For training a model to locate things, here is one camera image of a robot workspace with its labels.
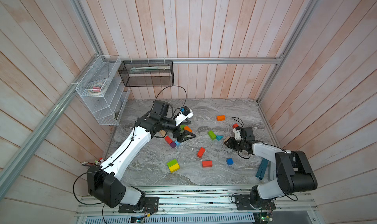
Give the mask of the orange block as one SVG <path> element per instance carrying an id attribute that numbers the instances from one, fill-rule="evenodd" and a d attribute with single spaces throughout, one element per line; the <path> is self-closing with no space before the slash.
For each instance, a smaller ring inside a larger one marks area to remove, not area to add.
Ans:
<path id="1" fill-rule="evenodd" d="M 185 126 L 185 127 L 184 127 L 184 130 L 186 130 L 186 131 L 188 131 L 188 132 L 192 133 L 192 129 L 191 129 L 191 128 L 189 128 L 188 126 Z"/>
<path id="2" fill-rule="evenodd" d="M 226 116 L 225 115 L 217 116 L 217 121 L 224 121 L 224 120 L 226 120 Z"/>

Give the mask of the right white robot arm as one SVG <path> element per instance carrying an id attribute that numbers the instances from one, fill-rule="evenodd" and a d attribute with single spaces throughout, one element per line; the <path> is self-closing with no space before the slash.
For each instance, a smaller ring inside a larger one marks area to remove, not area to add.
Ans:
<path id="1" fill-rule="evenodd" d="M 252 188 L 251 206 L 260 208 L 277 197 L 317 189 L 317 179 L 304 152 L 284 150 L 257 140 L 251 127 L 238 126 L 233 132 L 233 137 L 224 140 L 225 146 L 238 153 L 246 151 L 248 155 L 259 156 L 275 164 L 276 179 Z"/>

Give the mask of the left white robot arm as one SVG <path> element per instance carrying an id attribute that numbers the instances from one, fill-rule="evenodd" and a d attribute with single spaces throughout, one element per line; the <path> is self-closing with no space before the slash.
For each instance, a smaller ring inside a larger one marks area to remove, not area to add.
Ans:
<path id="1" fill-rule="evenodd" d="M 138 118 L 128 138 L 115 153 L 99 166 L 91 166 L 87 173 L 88 192 L 101 203 L 110 208 L 119 204 L 142 207 L 141 199 L 144 193 L 133 187 L 126 187 L 121 179 L 135 156 L 155 136 L 164 130 L 171 131 L 178 142 L 194 139 L 195 134 L 183 132 L 182 122 L 190 123 L 193 111 L 182 107 L 172 118 L 167 117 L 170 104 L 156 100 L 150 111 Z"/>

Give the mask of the blue cube block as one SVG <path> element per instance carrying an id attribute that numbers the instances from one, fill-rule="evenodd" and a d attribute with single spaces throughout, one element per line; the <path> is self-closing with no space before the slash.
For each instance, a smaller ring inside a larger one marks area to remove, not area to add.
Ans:
<path id="1" fill-rule="evenodd" d="M 233 159 L 232 159 L 232 158 L 228 158 L 228 159 L 226 160 L 226 162 L 227 162 L 227 165 L 228 165 L 228 166 L 231 166 L 231 165 L 233 165 L 233 164 L 234 164 L 234 162 L 233 162 Z"/>

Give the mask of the front yellow block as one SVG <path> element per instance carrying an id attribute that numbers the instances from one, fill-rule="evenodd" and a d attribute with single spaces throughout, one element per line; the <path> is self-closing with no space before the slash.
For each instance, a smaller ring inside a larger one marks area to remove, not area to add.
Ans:
<path id="1" fill-rule="evenodd" d="M 170 170 L 171 173 L 173 173 L 173 172 L 175 172 L 175 171 L 177 171 L 179 169 L 180 169 L 180 166 L 179 166 L 178 163 L 169 167 L 169 170 Z"/>

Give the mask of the teal stapler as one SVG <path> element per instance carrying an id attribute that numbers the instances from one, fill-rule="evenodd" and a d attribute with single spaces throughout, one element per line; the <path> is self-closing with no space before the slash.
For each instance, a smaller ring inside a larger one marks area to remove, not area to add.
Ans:
<path id="1" fill-rule="evenodd" d="M 266 173 L 266 170 L 268 168 L 268 164 L 269 164 L 269 161 L 265 158 L 262 159 L 262 162 L 258 168 L 258 171 L 256 173 L 256 177 L 260 180 L 263 180 L 264 179 L 264 176 L 265 176 L 265 173 Z"/>

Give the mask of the grey stapler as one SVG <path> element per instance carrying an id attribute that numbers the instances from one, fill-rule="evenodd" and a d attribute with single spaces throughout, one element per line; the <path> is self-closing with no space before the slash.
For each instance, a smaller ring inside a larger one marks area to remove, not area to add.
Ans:
<path id="1" fill-rule="evenodd" d="M 268 176 L 268 181 L 273 181 L 276 179 L 276 171 L 275 170 L 270 170 L 269 171 L 269 176 Z"/>

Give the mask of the red pen holder cup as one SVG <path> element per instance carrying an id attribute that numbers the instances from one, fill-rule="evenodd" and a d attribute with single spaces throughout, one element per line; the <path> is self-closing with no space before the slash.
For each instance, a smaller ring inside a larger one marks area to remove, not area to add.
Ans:
<path id="1" fill-rule="evenodd" d="M 82 162 L 81 165 L 82 166 L 86 166 L 86 167 L 92 167 L 92 166 L 95 166 L 95 167 L 99 167 L 101 168 L 102 167 L 102 163 L 104 162 L 105 160 L 103 158 L 100 158 L 99 160 L 95 160 L 94 162 Z"/>

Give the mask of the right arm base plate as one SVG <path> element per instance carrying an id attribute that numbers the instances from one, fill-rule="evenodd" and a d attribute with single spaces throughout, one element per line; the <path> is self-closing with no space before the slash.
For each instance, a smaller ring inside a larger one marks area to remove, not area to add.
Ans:
<path id="1" fill-rule="evenodd" d="M 276 205 L 273 199 L 255 199 L 251 195 L 235 194 L 232 196 L 239 211 L 246 210 L 275 210 Z"/>

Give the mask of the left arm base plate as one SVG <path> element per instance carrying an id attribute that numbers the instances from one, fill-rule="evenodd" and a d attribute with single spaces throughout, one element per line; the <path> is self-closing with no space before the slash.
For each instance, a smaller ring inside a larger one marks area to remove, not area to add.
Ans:
<path id="1" fill-rule="evenodd" d="M 158 197 L 142 197 L 137 205 L 120 204 L 119 213 L 141 214 L 156 213 L 159 209 Z"/>

